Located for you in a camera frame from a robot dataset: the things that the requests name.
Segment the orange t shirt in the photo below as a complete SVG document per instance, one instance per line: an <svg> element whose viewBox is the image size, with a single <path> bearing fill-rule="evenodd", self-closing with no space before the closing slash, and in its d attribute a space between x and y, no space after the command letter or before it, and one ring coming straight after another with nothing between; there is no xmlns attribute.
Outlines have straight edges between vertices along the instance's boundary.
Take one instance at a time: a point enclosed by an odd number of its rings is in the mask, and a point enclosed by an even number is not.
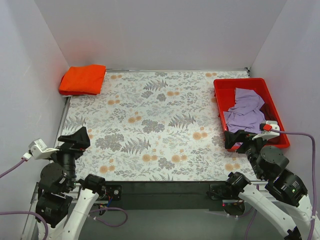
<svg viewBox="0 0 320 240"><path fill-rule="evenodd" d="M58 91L74 92L74 96L100 94L106 74L104 65L72 66L61 78Z"/></svg>

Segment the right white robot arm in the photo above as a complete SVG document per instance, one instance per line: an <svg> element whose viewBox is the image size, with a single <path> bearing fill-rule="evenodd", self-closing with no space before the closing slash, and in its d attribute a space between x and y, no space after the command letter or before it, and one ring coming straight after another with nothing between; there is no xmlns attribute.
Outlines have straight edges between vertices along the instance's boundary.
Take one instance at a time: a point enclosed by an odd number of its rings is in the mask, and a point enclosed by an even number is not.
<svg viewBox="0 0 320 240"><path fill-rule="evenodd" d="M240 172L231 172L225 182L227 195L248 202L278 230L285 240L318 240L320 219L317 216L316 185L312 186L313 198L302 179L287 169L289 159L281 149L267 146L268 139L277 137L282 131L265 124L263 132L255 134L244 130L235 133L225 131L224 147L230 149L240 143L237 153L245 154L255 176L266 182L265 189L286 212L280 210L266 198L253 183Z"/></svg>

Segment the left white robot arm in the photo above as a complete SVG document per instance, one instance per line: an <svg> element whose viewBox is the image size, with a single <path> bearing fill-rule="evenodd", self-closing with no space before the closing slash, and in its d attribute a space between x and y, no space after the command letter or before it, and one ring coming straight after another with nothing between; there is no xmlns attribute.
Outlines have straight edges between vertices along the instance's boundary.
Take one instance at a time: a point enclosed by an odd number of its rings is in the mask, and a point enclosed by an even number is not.
<svg viewBox="0 0 320 240"><path fill-rule="evenodd" d="M58 138L62 144L48 147L35 140L30 152L36 160L49 160L40 173L37 214L38 238L42 240L77 240L96 200L106 196L105 179L89 174L77 180L76 160L90 147L86 127Z"/></svg>

